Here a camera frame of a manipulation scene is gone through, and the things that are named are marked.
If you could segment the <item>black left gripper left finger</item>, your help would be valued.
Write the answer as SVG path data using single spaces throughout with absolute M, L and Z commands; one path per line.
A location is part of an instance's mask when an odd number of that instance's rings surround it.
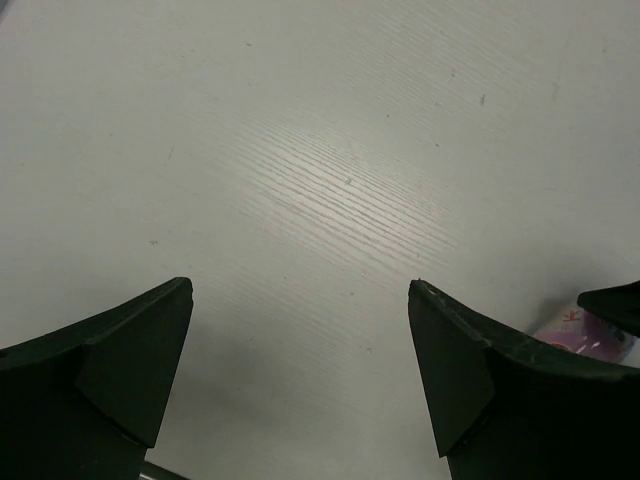
M 4 479 L 174 479 L 156 445 L 193 310 L 173 278 L 1 351 Z

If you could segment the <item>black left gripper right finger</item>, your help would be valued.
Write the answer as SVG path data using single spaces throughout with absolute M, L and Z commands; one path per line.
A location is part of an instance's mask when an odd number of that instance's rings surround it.
M 408 318 L 438 453 L 455 479 L 635 479 L 639 372 L 486 317 L 424 280 Z

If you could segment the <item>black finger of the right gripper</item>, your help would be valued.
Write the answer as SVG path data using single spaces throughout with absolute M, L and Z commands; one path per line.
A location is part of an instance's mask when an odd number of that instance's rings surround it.
M 640 330 L 640 282 L 582 292 L 577 304 L 599 319 L 638 336 Z

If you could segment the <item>pink crayon tube case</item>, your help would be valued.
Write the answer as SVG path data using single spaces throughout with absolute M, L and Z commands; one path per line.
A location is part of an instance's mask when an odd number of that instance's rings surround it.
M 639 339 L 575 301 L 542 322 L 532 336 L 563 351 L 639 368 Z

